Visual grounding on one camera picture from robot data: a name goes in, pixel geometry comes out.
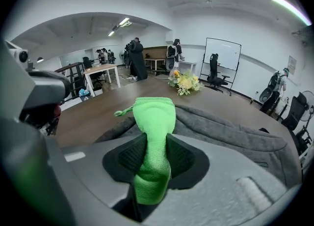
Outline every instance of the wooden table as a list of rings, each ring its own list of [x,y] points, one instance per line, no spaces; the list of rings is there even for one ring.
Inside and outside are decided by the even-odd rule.
[[[178,96],[177,90],[170,87],[168,81],[155,78],[111,90],[63,111],[56,132],[58,144],[60,147],[92,144],[104,132],[132,116],[132,112],[122,117],[114,117],[113,114],[132,106],[137,97],[168,97],[174,104],[197,108],[235,124],[253,129],[263,127],[270,134],[284,138],[294,160],[299,162],[298,152],[287,127],[250,106],[247,101],[209,88],[188,96]]]
[[[155,61],[155,70],[157,71],[157,61],[163,61],[163,64],[165,64],[166,59],[165,58],[144,58],[146,61],[151,62],[151,70],[153,69],[153,61]]]
[[[86,76],[86,81],[88,84],[88,88],[90,93],[92,94],[93,97],[95,97],[95,93],[93,90],[93,84],[92,81],[90,79],[90,75],[94,74],[94,73],[98,73],[98,72],[102,72],[102,71],[107,71],[108,72],[108,78],[109,78],[109,83],[111,83],[111,78],[110,78],[110,74],[109,74],[109,70],[114,69],[114,72],[116,74],[116,79],[117,79],[117,84],[118,87],[120,88],[120,81],[119,81],[119,75],[118,75],[118,70],[117,70],[117,65],[115,64],[103,64],[103,65],[97,65],[95,67],[92,68],[88,68],[84,71],[84,75]]]

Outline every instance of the green cloth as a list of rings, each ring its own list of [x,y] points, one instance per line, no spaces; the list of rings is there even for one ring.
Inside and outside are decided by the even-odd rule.
[[[176,123],[176,111],[169,98],[137,98],[132,108],[138,128],[147,134],[144,162],[134,178],[137,202],[154,205],[164,197],[170,179],[170,164],[166,154],[166,135],[172,133]]]

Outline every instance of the white wall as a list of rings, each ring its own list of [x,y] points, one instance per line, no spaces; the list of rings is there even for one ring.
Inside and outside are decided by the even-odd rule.
[[[86,57],[85,50],[72,52],[61,56],[62,67],[72,63],[83,62],[83,57]]]
[[[85,35],[85,36],[74,36],[73,38],[67,39],[55,39],[52,42],[39,46],[37,49],[29,52],[29,59],[35,62],[38,57],[43,57],[45,60],[55,57],[62,56],[71,52],[80,50],[89,50],[98,46],[110,46],[120,45],[121,37],[108,37],[103,35]]]
[[[121,44],[119,45],[102,45],[97,46],[92,49],[93,51],[93,59],[98,59],[98,53],[96,50],[100,50],[102,48],[105,48],[107,51],[111,50],[114,53],[114,57],[116,58],[115,64],[121,65],[123,64],[123,61],[121,57],[119,56],[119,53],[123,50],[123,46]]]
[[[130,33],[122,36],[123,48],[127,43],[138,37],[144,48],[165,46],[166,33],[169,30],[162,26],[149,26],[143,30],[131,31]]]
[[[92,60],[93,56],[93,49],[85,50],[85,55]]]
[[[13,40],[38,24],[85,12],[119,13],[167,28],[172,26],[172,12],[162,0],[19,0],[8,16],[2,36]]]
[[[33,66],[37,70],[47,70],[47,71],[55,71],[55,70],[60,69],[62,67],[59,56],[53,57],[53,58],[51,58],[47,61],[43,61],[41,63],[35,62],[33,64]]]
[[[241,44],[243,56],[233,89],[250,97],[256,98],[256,91],[266,88],[275,70],[287,67],[289,56],[297,60],[297,67],[295,75],[289,76],[285,94],[292,98],[302,83],[305,57],[301,42],[275,22],[257,15],[227,9],[180,15],[173,37],[181,40],[185,59],[198,63],[196,75],[201,72],[207,37]]]

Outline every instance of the person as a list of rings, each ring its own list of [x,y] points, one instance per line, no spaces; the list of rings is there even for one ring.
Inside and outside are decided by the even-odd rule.
[[[116,58],[114,57],[114,53],[111,50],[108,50],[108,59],[110,63],[114,64]]]
[[[99,63],[102,63],[102,61],[103,61],[102,50],[96,50],[96,53],[98,53]]]
[[[283,91],[285,91],[287,89],[287,78],[289,76],[289,69],[285,68],[284,69],[284,73],[279,73],[279,80],[275,86],[275,88],[273,89],[273,92],[270,96],[270,98],[268,98],[265,103],[263,104],[263,106],[261,107],[260,111],[263,113],[266,113],[272,106],[273,104],[276,102],[276,100],[278,99],[280,92],[281,92],[281,88],[283,89]]]
[[[104,63],[108,63],[108,53],[105,48],[102,50],[102,57],[104,58]]]
[[[167,57],[170,56],[175,56],[175,64],[169,73],[169,76],[172,77],[174,75],[174,71],[177,70],[177,68],[179,67],[179,59],[181,61],[185,61],[185,58],[182,54],[180,39],[175,39],[173,44],[168,47]]]

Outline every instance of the black office chair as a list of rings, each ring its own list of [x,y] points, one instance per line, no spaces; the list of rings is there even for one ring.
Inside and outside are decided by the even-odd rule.
[[[300,92],[298,97],[293,97],[291,102],[291,108],[288,116],[281,122],[284,126],[286,126],[292,136],[294,144],[298,150],[300,155],[300,138],[294,134],[293,130],[297,127],[302,115],[305,112],[307,105],[306,97]]]
[[[221,85],[228,85],[225,79],[229,78],[229,76],[222,75],[223,78],[217,77],[217,74],[220,73],[217,71],[217,66],[218,66],[217,59],[218,57],[215,54],[213,54],[210,60],[210,75],[207,77],[207,82],[213,85],[213,87],[207,86],[207,85],[206,87],[223,93],[223,91],[218,89],[217,87],[220,87]]]
[[[89,60],[89,58],[86,56],[83,57],[83,65],[84,65],[85,70],[88,68],[92,68],[92,63]],[[92,80],[93,84],[94,83],[100,83],[101,84],[102,81],[107,82],[106,79],[104,79],[104,80],[100,79],[100,77],[103,74],[104,74],[103,72],[99,72],[99,73],[94,73],[94,74],[90,75],[90,79]]]

